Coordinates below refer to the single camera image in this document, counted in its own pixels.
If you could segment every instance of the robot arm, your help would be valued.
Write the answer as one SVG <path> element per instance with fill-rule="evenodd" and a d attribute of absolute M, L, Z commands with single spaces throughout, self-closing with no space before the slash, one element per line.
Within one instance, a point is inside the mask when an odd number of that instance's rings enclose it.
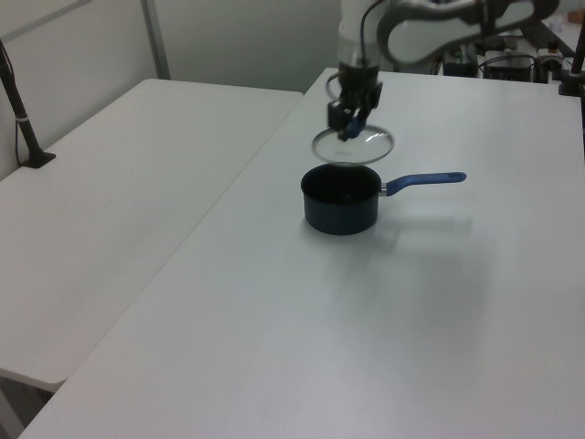
<path fill-rule="evenodd" d="M 328 105 L 329 127 L 341 140 L 356 137 L 378 107 L 381 55 L 415 65 L 445 49 L 585 8 L 585 0 L 341 0 L 341 94 Z"/>

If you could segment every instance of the saucepan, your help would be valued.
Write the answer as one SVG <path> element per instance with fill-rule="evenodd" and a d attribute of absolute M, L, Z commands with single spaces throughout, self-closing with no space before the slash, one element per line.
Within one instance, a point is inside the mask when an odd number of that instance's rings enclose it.
<path fill-rule="evenodd" d="M 463 172 L 417 174 L 382 184 L 378 173 L 366 166 L 321 165 L 301 182 L 304 216 L 315 229 L 330 235 L 352 235 L 378 219 L 378 198 L 390 197 L 415 185 L 460 183 Z"/>

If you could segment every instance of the equipment in background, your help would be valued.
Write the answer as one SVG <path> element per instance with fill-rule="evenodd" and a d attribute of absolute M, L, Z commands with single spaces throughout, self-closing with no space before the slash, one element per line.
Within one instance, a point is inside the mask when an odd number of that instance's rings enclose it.
<path fill-rule="evenodd" d="M 470 43 L 447 50 L 443 55 L 442 72 L 444 76 L 477 78 L 477 50 Z"/>
<path fill-rule="evenodd" d="M 22 164 L 18 164 L 20 166 L 39 169 L 53 160 L 55 155 L 46 153 L 38 145 L 38 140 L 35 136 L 35 132 L 33 131 L 33 126 L 28 120 L 27 110 L 25 109 L 25 105 L 22 103 L 22 99 L 20 99 L 20 94 L 18 93 L 18 88 L 16 87 L 15 82 L 15 72 L 12 69 L 10 58 L 6 53 L 6 49 L 2 44 L 2 40 L 0 40 L 0 80 L 2 80 L 2 83 L 4 84 L 6 94 L 8 95 L 8 100 L 10 101 L 12 109 L 15 112 L 16 123 L 18 123 L 20 131 L 27 141 L 28 160 Z"/>
<path fill-rule="evenodd" d="M 530 82 L 533 60 L 516 52 L 490 51 L 485 54 L 485 80 Z"/>
<path fill-rule="evenodd" d="M 544 23 L 537 23 L 532 26 L 522 27 L 522 34 L 535 48 L 548 48 L 552 41 L 558 42 L 558 49 L 565 58 L 575 58 L 575 51 L 567 46 L 557 35 Z"/>

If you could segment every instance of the black cable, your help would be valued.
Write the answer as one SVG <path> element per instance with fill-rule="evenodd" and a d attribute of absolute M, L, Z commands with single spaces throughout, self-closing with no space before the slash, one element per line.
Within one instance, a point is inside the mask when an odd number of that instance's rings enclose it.
<path fill-rule="evenodd" d="M 2 54 L 4 55 L 5 60 L 8 62 L 8 67 L 10 68 L 10 74 L 12 75 L 12 79 L 15 78 L 15 70 L 12 67 L 12 61 L 10 60 L 10 57 L 8 56 L 8 52 L 6 52 L 6 48 L 4 47 L 4 45 L 2 45 Z"/>
<path fill-rule="evenodd" d="M 4 45 L 2 45 L 2 56 L 4 57 L 6 62 L 8 63 L 8 67 L 10 68 L 10 74 L 12 75 L 12 80 L 15 80 L 15 69 L 14 69 L 14 67 L 12 67 L 12 61 L 10 60 L 8 53 L 6 52 Z M 21 167 L 22 165 L 20 164 L 20 157 L 18 156 L 18 121 L 17 120 L 15 120 L 15 156 L 16 156 L 16 162 L 18 163 L 18 167 Z"/>
<path fill-rule="evenodd" d="M 381 5 L 382 3 L 384 3 L 384 0 L 377 0 L 375 4 L 373 4 L 372 6 L 370 6 L 366 12 L 364 13 L 364 16 L 362 16 L 362 22 L 360 24 L 360 28 L 359 28 L 359 38 L 360 38 L 360 42 L 361 42 L 361 46 L 362 46 L 362 65 L 365 67 L 367 67 L 367 58 L 366 58 L 366 37 L 365 37 L 365 27 L 366 27 L 366 18 L 369 15 L 370 12 L 372 12 L 376 6 Z"/>
<path fill-rule="evenodd" d="M 487 61 L 484 61 L 479 66 L 477 66 L 477 68 L 479 70 L 482 70 L 482 67 L 487 66 L 489 64 L 493 64 L 494 62 L 504 61 L 506 59 L 513 59 L 513 58 L 530 58 L 533 60 L 533 65 L 534 65 L 534 61 L 537 60 L 536 57 L 533 57 L 532 55 L 525 55 L 525 54 L 523 54 L 523 55 L 506 55 L 503 57 L 496 57 L 496 58 L 492 58 L 492 59 L 489 59 Z"/>
<path fill-rule="evenodd" d="M 334 73 L 329 78 L 327 78 L 327 83 L 325 84 L 325 91 L 327 91 L 327 95 L 329 96 L 329 98 L 333 99 L 334 101 L 337 101 L 338 98 L 331 91 L 331 81 L 336 79 L 336 78 L 339 78 L 339 72 Z"/>
<path fill-rule="evenodd" d="M 22 165 L 20 164 L 20 157 L 18 156 L 18 121 L 15 121 L 15 155 L 18 167 L 21 167 Z"/>

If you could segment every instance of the blue handle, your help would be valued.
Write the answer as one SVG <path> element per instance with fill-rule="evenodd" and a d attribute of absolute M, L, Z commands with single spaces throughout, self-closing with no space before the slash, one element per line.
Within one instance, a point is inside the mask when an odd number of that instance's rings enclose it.
<path fill-rule="evenodd" d="M 461 183 L 467 178 L 463 172 L 448 172 L 443 174 L 417 174 L 404 176 L 386 184 L 386 196 L 400 192 L 403 188 L 415 185 L 439 185 L 441 183 Z"/>

